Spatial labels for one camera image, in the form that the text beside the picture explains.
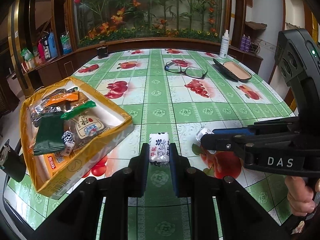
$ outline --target table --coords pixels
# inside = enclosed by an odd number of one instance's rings
[[[212,66],[213,57],[221,63],[235,61],[249,71],[252,78],[247,83],[228,79]],[[200,82],[208,97],[185,86],[193,78],[166,72],[167,62],[174,62],[182,69],[186,66],[207,68],[207,76]],[[149,134],[156,132],[168,132],[170,142],[176,143],[179,153],[189,159],[191,166],[212,174],[211,162],[198,152],[195,135],[201,127],[242,127],[256,121],[294,116],[266,82],[232,57],[221,59],[210,53],[176,49],[122,51],[105,59],[92,59],[74,76],[121,106],[132,116],[135,125],[134,131],[105,157],[106,171],[95,172],[98,179],[126,167],[129,160],[139,154],[142,143],[148,142]],[[122,86],[114,89],[115,83]],[[289,217],[284,176],[241,168],[236,179],[279,224]],[[4,198],[36,229],[83,180],[57,201],[36,193],[26,174],[21,183],[9,180]],[[145,195],[128,202],[129,239],[162,239],[163,236],[190,239],[190,213],[190,200],[174,196],[170,169],[151,165]],[[219,237],[222,237],[220,220],[217,221]]]

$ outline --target human hand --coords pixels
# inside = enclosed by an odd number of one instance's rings
[[[293,215],[304,217],[307,213],[312,213],[315,209],[313,198],[313,190],[306,186],[305,181],[301,177],[286,176],[284,180],[288,187],[288,201]]]

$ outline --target eyeglasses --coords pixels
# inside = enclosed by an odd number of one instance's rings
[[[204,71],[203,69],[197,67],[186,67],[185,70],[182,70],[181,66],[174,62],[167,62],[164,66],[164,70],[198,79],[204,79],[208,72],[208,70]]]

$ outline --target dark green packet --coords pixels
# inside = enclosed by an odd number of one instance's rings
[[[46,113],[41,115],[36,144],[33,148],[34,155],[60,152],[65,148],[62,139],[63,112]]]

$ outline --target glass display case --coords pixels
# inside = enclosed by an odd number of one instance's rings
[[[220,41],[225,4],[225,0],[74,0],[78,46],[140,37]]]

